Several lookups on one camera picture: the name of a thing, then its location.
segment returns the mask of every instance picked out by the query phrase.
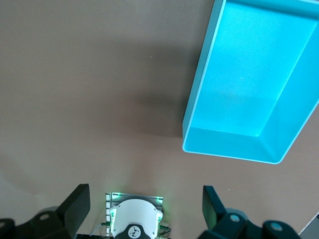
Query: green led light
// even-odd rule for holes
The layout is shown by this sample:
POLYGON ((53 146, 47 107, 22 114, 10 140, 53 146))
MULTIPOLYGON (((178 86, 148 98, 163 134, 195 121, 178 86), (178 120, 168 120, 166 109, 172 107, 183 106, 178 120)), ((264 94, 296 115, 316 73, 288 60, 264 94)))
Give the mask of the green led light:
POLYGON ((157 213, 156 217, 158 218, 158 221, 156 223, 156 232, 155 235, 157 235, 158 233, 158 229, 160 228, 160 221, 162 219, 162 214, 161 213, 157 213))
POLYGON ((121 195, 121 193, 112 193, 112 199, 117 199, 120 195, 121 195))

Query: plastic bin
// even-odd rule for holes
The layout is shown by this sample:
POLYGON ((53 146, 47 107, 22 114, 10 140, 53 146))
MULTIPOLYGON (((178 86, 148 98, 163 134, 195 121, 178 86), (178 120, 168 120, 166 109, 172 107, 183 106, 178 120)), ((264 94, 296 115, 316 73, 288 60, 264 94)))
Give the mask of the plastic bin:
POLYGON ((319 1, 216 0, 186 152, 280 163, 319 102, 319 1))

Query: table surface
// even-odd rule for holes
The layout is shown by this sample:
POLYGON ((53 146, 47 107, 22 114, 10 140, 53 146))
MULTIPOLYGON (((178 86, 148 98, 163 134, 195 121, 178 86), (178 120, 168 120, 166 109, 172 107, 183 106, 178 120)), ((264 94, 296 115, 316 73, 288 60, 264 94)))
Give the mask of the table surface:
MULTIPOLYGON (((252 222, 300 231, 319 211, 319 110, 284 161, 185 153, 181 121, 213 1, 0 2, 0 217, 21 224, 89 183, 164 197, 172 238, 205 229, 202 186, 252 222)), ((96 231, 102 234, 104 228, 96 231)))

